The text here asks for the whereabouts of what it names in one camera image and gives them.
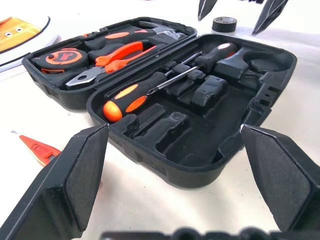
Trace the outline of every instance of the screwdriver shaft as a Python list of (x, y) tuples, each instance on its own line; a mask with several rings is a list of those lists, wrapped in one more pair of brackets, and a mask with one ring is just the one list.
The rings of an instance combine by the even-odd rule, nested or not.
[(175, 82), (179, 81), (179, 80), (182, 79), (184, 76), (188, 75), (188, 73), (190, 73), (191, 71), (196, 70), (196, 69), (199, 69), (199, 68), (200, 68), (200, 66), (194, 66), (194, 67), (188, 69), (187, 71), (185, 71), (185, 72), (183, 72), (183, 73), (180, 73), (179, 75), (174, 76), (173, 78), (170, 78), (168, 81), (165, 81), (165, 82), (159, 84), (158, 86), (150, 89), (150, 90), (146, 93), (146, 95), (149, 96), (149, 95), (151, 95), (151, 94), (154, 94), (155, 92), (157, 92), (157, 91), (165, 88), (166, 86), (171, 85), (172, 83), (175, 83)]
[[(201, 55), (202, 52), (201, 51), (198, 51), (196, 52), (195, 54), (191, 55), (190, 57), (188, 57), (186, 60), (182, 61), (180, 64), (186, 64), (187, 62), (191, 61), (192, 59), (198, 57), (199, 55)], [(170, 74), (172, 74), (174, 72), (173, 69), (171, 69), (170, 71), (167, 71), (165, 73), (166, 76), (169, 76)]]

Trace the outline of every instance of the black handle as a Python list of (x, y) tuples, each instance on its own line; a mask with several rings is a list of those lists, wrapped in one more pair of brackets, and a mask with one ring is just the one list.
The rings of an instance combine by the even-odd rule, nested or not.
[(231, 42), (223, 43), (214, 49), (212, 49), (208, 54), (204, 56), (198, 56), (195, 59), (195, 64), (200, 66), (200, 68), (209, 74), (214, 67), (214, 65), (221, 59), (232, 56), (237, 52), (237, 47)]
[(131, 30), (111, 33), (106, 36), (101, 36), (90, 41), (85, 41), (84, 43), (90, 50), (97, 51), (108, 44), (129, 44), (132, 42), (144, 40), (147, 37), (154, 35), (156, 35), (156, 32), (152, 29)]

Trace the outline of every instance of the tool kit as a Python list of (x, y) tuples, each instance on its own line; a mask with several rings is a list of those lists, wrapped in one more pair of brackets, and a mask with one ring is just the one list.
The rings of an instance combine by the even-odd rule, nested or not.
[(243, 147), (288, 84), (296, 57), (180, 23), (139, 17), (31, 53), (23, 65), (49, 96), (95, 124), (131, 160), (198, 188)]

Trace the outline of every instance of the white table surface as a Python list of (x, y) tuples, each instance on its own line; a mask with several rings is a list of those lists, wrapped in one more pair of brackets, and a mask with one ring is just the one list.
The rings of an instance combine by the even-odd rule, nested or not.
[[(26, 2), (30, 5), (32, 1), (21, 1), (19, 9), (24, 9)], [(61, 40), (142, 16), (183, 23), (196, 28), (200, 35), (210, 33), (214, 17), (236, 18), (238, 27), (231, 35), (284, 48), (297, 56), (294, 74), (262, 127), (290, 136), (320, 165), (318, 10), (290, 0), (268, 30), (251, 37), (261, 10), (255, 3), (220, 0), (198, 22), (197, 0), (96, 0), (92, 6), (57, 0), (45, 14), (51, 16)], [(65, 109), (46, 96), (25, 71), (19, 66), (0, 73), (0, 225), (41, 170), (10, 131), (62, 150), (74, 134), (93, 126), (86, 111)], [(255, 184), (245, 150), (233, 157), (208, 186), (179, 189), (131, 162), (108, 143), (101, 181), (83, 240), (98, 240), (103, 231), (170, 234), (179, 227), (192, 227), (201, 233), (236, 234), (248, 226), (265, 231), (278, 229)]]

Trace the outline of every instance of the orange screwdriver handle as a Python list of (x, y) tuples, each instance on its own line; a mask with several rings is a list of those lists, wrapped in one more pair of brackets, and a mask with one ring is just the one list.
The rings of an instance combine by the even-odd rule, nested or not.
[(122, 69), (123, 67), (125, 67), (129, 62), (151, 52), (152, 50), (154, 50), (157, 46), (153, 46), (150, 47), (148, 50), (145, 50), (131, 58), (127, 58), (127, 59), (121, 59), (121, 60), (114, 60), (111, 63), (109, 63), (108, 65), (106, 65), (105, 68), (105, 72), (107, 74), (113, 73), (114, 71), (117, 71), (119, 69)]
[(157, 71), (148, 79), (127, 87), (106, 102), (103, 106), (104, 116), (110, 122), (119, 121), (141, 107), (148, 98), (147, 92), (166, 80), (166, 75)]
[(128, 43), (114, 52), (106, 55), (106, 56), (99, 56), (95, 59), (95, 66), (97, 67), (104, 67), (107, 64), (111, 63), (115, 60), (123, 59), (125, 56), (132, 54), (137, 51), (144, 50), (144, 43), (142, 41), (135, 41)]

